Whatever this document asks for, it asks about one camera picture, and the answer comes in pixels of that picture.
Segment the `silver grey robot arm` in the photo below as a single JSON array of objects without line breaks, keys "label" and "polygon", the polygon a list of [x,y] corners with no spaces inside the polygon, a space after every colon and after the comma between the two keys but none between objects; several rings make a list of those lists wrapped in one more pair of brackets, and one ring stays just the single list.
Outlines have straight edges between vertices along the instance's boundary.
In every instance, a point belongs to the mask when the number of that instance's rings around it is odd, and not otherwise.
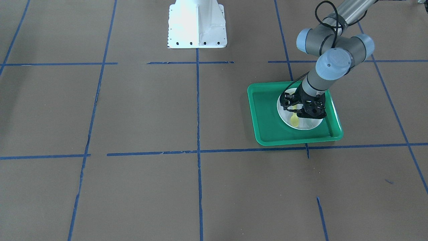
[{"label": "silver grey robot arm", "polygon": [[[298,117],[322,119],[326,113],[326,95],[329,88],[354,67],[366,61],[375,44],[367,34],[343,37],[342,34],[362,20],[375,0],[345,0],[339,6],[324,0],[315,8],[318,26],[303,29],[297,39],[297,48],[318,57],[315,67],[302,76],[294,93],[285,89],[279,97],[284,111]],[[333,12],[323,19],[317,16],[322,4],[329,4]]]}]

